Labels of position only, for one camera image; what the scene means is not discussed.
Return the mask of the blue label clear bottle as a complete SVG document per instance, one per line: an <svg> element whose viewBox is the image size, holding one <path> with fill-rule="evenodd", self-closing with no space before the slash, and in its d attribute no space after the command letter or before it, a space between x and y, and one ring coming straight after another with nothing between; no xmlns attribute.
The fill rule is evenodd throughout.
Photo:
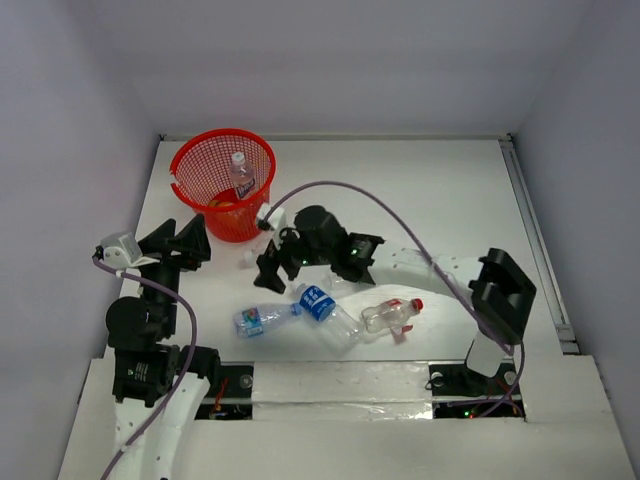
<svg viewBox="0 0 640 480"><path fill-rule="evenodd" d="M296 289L296 299L328 348L342 354L356 345L362 330L361 323L321 287L302 283Z"/></svg>

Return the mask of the orange juice bottle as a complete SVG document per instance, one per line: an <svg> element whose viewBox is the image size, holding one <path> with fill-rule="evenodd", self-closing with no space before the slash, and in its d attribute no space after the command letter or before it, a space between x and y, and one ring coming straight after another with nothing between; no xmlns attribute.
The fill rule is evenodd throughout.
<svg viewBox="0 0 640 480"><path fill-rule="evenodd" d="M209 207L211 207L211 208L233 207L234 205L235 205L234 202L221 201L221 200L217 200L217 199L213 199L209 203Z"/></svg>

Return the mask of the purple label small bottle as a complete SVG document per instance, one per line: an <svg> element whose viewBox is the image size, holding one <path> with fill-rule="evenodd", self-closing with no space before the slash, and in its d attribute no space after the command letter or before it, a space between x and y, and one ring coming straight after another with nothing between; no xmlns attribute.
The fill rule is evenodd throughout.
<svg viewBox="0 0 640 480"><path fill-rule="evenodd" d="M239 200L250 197L254 193L255 169L243 152L235 152L231 155L230 178Z"/></svg>

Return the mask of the green label clear bottle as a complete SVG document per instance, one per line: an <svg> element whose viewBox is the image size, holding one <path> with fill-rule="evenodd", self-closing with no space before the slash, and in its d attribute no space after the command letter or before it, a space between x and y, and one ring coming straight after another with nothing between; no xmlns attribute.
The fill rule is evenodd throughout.
<svg viewBox="0 0 640 480"><path fill-rule="evenodd" d="M330 291L344 291L350 288L350 282L341 278L334 272L329 272L323 280L323 285Z"/></svg>

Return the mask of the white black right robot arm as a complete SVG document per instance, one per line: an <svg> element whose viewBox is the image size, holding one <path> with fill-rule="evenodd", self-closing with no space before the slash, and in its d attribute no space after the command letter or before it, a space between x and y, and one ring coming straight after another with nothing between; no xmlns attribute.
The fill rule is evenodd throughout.
<svg viewBox="0 0 640 480"><path fill-rule="evenodd" d="M502 249L491 248L479 258L430 257L376 235L348 232L319 205L300 210L288 222L282 208L264 203L256 224L272 234L256 260L258 287L282 293L281 272L293 281L303 268L327 266L345 282L421 289L469 308L478 332L460 368L460 379L470 391L491 386L503 359L523 342L537 289Z"/></svg>

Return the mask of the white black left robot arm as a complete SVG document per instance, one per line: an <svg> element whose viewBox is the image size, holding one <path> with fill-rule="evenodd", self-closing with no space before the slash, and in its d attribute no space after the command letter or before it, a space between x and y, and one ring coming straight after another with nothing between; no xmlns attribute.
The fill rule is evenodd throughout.
<svg viewBox="0 0 640 480"><path fill-rule="evenodd" d="M199 347L194 339L184 347L168 342L180 308L190 327L197 327L193 307L179 294L180 276L210 258L201 214L182 230L169 219L141 240L117 233L95 249L96 267L139 286L136 295L115 300L106 312L116 423L105 479L176 478L196 412L220 386L217 350Z"/></svg>

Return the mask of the clear unlabelled plastic bottle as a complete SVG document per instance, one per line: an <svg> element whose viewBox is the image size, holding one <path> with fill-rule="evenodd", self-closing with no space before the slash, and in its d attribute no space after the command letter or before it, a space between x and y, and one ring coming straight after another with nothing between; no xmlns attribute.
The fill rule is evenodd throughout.
<svg viewBox="0 0 640 480"><path fill-rule="evenodd" d="M246 268L251 268L256 264L258 257L264 252L265 246L254 247L243 253L242 264Z"/></svg>

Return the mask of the red mesh plastic basket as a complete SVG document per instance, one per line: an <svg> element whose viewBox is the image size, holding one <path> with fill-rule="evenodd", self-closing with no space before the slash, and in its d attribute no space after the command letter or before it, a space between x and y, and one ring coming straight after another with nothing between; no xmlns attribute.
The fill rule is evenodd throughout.
<svg viewBox="0 0 640 480"><path fill-rule="evenodd" d="M230 178L231 155L243 152L256 174L254 193L243 200L236 197ZM244 243L256 238L256 214L270 201L270 187L276 173L276 156L260 136L242 129L223 128L199 134L175 154L169 172L176 197L205 216L208 230L228 243ZM233 207L211 208L213 200L234 202Z"/></svg>

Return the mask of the red cap clear bottle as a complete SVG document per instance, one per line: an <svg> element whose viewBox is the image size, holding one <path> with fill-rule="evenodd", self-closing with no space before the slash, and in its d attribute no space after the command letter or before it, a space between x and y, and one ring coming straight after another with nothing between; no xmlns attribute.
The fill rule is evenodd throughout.
<svg viewBox="0 0 640 480"><path fill-rule="evenodd" d="M364 326L363 342L371 344L390 336L395 344L404 343L406 335L413 329L413 318L419 315L423 308L424 303L419 298L392 298L363 309L360 313L360 321Z"/></svg>

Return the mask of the silver foil tape strip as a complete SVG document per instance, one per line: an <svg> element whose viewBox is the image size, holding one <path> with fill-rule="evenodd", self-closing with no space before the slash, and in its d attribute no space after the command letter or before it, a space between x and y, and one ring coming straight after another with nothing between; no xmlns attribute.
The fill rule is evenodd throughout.
<svg viewBox="0 0 640 480"><path fill-rule="evenodd" d="M258 421L430 420L426 362L258 363L252 418Z"/></svg>

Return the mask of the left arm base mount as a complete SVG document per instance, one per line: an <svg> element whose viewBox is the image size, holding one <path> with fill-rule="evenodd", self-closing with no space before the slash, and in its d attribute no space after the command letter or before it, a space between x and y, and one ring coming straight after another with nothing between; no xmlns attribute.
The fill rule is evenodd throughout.
<svg viewBox="0 0 640 480"><path fill-rule="evenodd" d="M223 364L218 384L205 395L195 419L251 420L253 376L252 364Z"/></svg>

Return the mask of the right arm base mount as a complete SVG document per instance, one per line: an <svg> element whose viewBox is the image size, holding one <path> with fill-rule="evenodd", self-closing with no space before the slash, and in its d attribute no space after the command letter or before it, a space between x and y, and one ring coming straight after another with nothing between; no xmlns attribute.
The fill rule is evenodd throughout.
<svg viewBox="0 0 640 480"><path fill-rule="evenodd" d="M493 377L469 370L463 363L431 363L425 390L431 394L434 419L474 419L485 414L512 388L516 367L501 364Z"/></svg>

